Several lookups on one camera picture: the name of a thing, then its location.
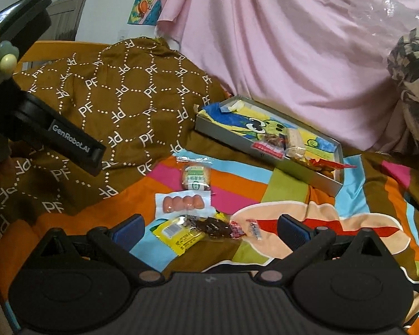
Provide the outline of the yellow snack bar wrapper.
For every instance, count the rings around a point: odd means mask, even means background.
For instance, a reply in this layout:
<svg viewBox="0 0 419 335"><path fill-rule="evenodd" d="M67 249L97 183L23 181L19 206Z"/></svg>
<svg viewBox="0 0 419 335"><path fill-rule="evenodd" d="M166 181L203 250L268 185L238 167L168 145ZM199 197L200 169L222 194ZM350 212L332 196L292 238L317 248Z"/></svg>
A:
<svg viewBox="0 0 419 335"><path fill-rule="evenodd" d="M169 247L176 256L182 256L193 245L205 238L195 225L194 216L179 216L166 220L153 230L153 235Z"/></svg>

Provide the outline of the red tofu snack pack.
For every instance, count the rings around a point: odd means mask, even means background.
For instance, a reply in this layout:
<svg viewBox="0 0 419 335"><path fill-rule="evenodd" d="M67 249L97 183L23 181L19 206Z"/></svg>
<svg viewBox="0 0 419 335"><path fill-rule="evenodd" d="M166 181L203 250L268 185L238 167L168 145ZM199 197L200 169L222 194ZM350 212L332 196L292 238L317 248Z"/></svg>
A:
<svg viewBox="0 0 419 335"><path fill-rule="evenodd" d="M295 162L298 162L300 165L303 165L310 170L321 173L322 175L328 177L328 178L334 178L334 171L336 170L342 170L342 169L352 169L356 168L355 165L350 164L344 164L324 159L307 159L305 157L303 158L297 158L294 159Z"/></svg>

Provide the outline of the pink sausage pack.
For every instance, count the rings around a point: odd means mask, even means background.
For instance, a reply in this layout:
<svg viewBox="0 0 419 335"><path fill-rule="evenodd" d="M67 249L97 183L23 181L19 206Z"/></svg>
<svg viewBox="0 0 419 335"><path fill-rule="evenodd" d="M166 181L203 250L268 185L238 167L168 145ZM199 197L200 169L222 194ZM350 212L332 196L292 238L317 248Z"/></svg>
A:
<svg viewBox="0 0 419 335"><path fill-rule="evenodd" d="M170 220L180 216L213 217L210 191L176 191L155 195L155 219Z"/></svg>

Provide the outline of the dark candy wrapper pack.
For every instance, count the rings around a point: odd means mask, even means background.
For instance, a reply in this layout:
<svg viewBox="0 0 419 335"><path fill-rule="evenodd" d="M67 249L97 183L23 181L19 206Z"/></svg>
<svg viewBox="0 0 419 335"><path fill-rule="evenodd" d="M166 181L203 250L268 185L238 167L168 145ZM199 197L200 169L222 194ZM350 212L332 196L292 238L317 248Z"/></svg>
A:
<svg viewBox="0 0 419 335"><path fill-rule="evenodd" d="M212 239L237 240L246 236L262 240L260 226L257 220L248 219L245 228L233 220L226 221L214 217L185 216L185 226L191 230L204 233Z"/></svg>

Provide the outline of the rice cracker bar pack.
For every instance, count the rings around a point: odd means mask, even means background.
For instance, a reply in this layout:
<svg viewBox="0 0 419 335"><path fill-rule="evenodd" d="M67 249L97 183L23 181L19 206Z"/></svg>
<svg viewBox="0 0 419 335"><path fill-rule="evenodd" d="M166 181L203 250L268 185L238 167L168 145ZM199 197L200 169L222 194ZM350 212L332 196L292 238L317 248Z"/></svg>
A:
<svg viewBox="0 0 419 335"><path fill-rule="evenodd" d="M305 156L305 144L298 129L287 128L286 156L293 159L302 159Z"/></svg>

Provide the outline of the green label pastry pack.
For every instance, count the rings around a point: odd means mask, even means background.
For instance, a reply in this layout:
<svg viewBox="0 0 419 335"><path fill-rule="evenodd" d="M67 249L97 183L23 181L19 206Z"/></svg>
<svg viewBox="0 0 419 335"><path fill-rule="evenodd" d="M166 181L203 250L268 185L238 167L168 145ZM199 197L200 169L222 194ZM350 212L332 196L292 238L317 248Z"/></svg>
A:
<svg viewBox="0 0 419 335"><path fill-rule="evenodd" d="M181 184L184 190L210 191L211 166L213 161L209 158L191 158L180 156L176 162L181 170Z"/></svg>

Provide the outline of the clear bag brown cookies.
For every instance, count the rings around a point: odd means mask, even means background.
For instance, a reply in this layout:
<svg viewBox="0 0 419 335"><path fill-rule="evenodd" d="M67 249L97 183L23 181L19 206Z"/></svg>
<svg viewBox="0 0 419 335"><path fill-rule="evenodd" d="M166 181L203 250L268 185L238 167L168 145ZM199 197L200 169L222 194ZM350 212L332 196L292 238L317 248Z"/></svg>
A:
<svg viewBox="0 0 419 335"><path fill-rule="evenodd" d="M283 134L261 134L251 147L264 154L282 160L285 156L287 139Z"/></svg>

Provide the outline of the grey box with drawing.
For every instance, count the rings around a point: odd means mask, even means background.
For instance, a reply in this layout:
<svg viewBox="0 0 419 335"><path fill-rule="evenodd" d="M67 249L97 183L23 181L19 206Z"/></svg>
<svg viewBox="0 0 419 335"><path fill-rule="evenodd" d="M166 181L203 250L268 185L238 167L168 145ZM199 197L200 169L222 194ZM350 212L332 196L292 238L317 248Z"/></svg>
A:
<svg viewBox="0 0 419 335"><path fill-rule="evenodd" d="M343 186L347 165L339 142L249 98L201 108L195 129L331 196Z"/></svg>

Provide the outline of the colourful cartoon bed blanket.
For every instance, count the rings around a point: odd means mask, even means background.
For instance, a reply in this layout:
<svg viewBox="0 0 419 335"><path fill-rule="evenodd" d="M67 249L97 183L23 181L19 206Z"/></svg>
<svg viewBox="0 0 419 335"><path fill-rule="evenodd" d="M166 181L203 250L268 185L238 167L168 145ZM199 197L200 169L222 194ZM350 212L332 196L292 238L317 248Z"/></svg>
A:
<svg viewBox="0 0 419 335"><path fill-rule="evenodd" d="M362 153L347 157L344 186L329 197L318 189L229 150L217 150L211 165L212 204L242 228L256 221L262 238L202 240L178 255L152 232L157 194L181 187L181 168L164 160L104 162L87 178L67 160L43 152L16 160L16 179L0 189L0 300L37 242L51 228L72 235L111 227L134 214L148 232L132 253L165 274L224 265L267 265L290 250L278 238L277 222L290 214L309 227L326 225L339 235L371 227L415 285L407 319L419 334L419 168L392 157Z"/></svg>

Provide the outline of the brown PF patterned quilt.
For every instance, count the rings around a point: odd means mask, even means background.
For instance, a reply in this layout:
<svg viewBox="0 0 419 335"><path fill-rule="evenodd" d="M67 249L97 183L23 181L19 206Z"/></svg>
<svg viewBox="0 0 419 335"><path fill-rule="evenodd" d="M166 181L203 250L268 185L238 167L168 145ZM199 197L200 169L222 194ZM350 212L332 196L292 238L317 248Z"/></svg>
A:
<svg viewBox="0 0 419 335"><path fill-rule="evenodd" d="M147 37L74 52L15 80L106 151L101 173L90 176L51 149L13 144L16 179L0 189L0 239L15 221L74 216L119 194L185 146L198 108L225 98L219 80Z"/></svg>

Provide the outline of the pink hanging sheet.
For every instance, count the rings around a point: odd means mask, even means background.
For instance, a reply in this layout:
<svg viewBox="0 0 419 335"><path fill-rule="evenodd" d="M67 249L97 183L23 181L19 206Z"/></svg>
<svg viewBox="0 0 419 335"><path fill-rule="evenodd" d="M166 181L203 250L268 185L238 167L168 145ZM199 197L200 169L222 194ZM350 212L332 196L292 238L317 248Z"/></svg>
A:
<svg viewBox="0 0 419 335"><path fill-rule="evenodd" d="M160 1L159 31L231 93L360 150L406 148L385 48L349 13L359 0Z"/></svg>

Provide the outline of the plastic wrapped bedding bundle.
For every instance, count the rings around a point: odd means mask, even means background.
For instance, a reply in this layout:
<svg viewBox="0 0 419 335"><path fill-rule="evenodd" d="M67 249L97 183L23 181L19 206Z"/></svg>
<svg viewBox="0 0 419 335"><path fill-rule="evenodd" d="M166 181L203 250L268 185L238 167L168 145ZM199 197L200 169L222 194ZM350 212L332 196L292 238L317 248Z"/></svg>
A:
<svg viewBox="0 0 419 335"><path fill-rule="evenodd" d="M348 13L382 56L419 150L419 11L398 0L353 0Z"/></svg>

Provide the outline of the wooden bed frame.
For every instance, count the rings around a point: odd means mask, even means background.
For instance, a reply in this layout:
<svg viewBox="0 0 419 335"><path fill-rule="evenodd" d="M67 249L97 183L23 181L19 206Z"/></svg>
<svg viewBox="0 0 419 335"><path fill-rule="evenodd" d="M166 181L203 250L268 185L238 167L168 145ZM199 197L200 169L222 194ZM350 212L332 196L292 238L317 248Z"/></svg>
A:
<svg viewBox="0 0 419 335"><path fill-rule="evenodd" d="M102 51L109 44L77 41L36 41L33 46L19 59L16 71L24 70L24 64L37 61L56 61L67 58L74 53L88 54Z"/></svg>

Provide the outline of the grey wall cabinet door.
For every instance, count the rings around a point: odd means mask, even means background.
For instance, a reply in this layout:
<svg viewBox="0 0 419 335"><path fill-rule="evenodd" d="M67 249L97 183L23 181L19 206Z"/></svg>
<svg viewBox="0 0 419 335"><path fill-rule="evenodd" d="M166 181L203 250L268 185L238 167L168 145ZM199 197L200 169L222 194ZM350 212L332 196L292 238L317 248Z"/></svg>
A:
<svg viewBox="0 0 419 335"><path fill-rule="evenodd" d="M56 0L48 8L51 26L41 41L75 41L86 0Z"/></svg>

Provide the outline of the cartoon wall poster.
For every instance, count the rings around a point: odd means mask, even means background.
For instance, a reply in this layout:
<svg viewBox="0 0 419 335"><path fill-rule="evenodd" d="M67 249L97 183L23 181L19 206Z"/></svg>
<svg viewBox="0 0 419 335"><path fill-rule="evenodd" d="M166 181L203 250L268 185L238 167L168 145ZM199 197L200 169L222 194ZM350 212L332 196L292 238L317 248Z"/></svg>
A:
<svg viewBox="0 0 419 335"><path fill-rule="evenodd" d="M135 0L128 17L129 25L155 26L160 16L160 0Z"/></svg>

